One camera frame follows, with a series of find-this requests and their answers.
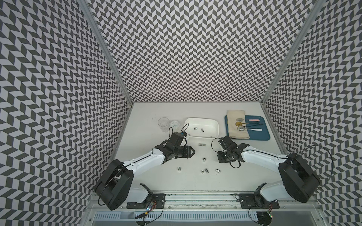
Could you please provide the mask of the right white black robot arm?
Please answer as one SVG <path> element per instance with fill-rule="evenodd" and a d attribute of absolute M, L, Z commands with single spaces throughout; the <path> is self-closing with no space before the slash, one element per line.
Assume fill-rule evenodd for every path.
<path fill-rule="evenodd" d="M 251 201 L 257 208 L 287 198 L 306 203 L 321 185 L 320 177 L 299 154 L 269 153 L 245 143 L 238 145 L 229 136 L 219 138 L 218 143 L 222 147 L 217 152 L 219 163 L 251 163 L 279 173 L 280 181 L 262 183 L 254 191 Z"/>

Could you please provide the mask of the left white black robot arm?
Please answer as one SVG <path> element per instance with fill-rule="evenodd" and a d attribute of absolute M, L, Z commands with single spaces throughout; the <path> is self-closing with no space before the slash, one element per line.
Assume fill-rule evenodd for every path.
<path fill-rule="evenodd" d="M 150 205 L 155 198 L 154 193 L 145 184 L 136 184 L 133 180 L 170 160 L 191 158 L 196 151 L 187 145 L 187 139 L 187 132 L 173 132 L 169 139 L 145 155 L 125 162 L 113 160 L 93 187 L 98 201 L 103 201 L 98 205 L 105 205 L 111 211 L 124 203 L 135 204 L 137 209 Z"/>

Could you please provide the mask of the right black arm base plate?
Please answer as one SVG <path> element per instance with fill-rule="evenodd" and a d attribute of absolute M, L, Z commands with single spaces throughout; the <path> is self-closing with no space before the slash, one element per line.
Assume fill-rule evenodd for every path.
<path fill-rule="evenodd" d="M 237 200 L 240 202 L 242 209 L 279 209 L 280 205 L 277 200 L 267 201 L 261 195 L 261 189 L 266 185 L 263 183 L 257 187 L 254 193 L 237 194 Z"/>

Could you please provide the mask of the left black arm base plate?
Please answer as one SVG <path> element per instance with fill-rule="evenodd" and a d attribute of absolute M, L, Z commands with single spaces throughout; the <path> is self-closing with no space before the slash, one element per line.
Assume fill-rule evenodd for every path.
<path fill-rule="evenodd" d="M 166 194 L 154 193 L 145 184 L 131 186 L 130 192 L 126 199 L 127 209 L 147 209 L 155 207 L 155 209 L 163 209 L 165 206 Z"/>

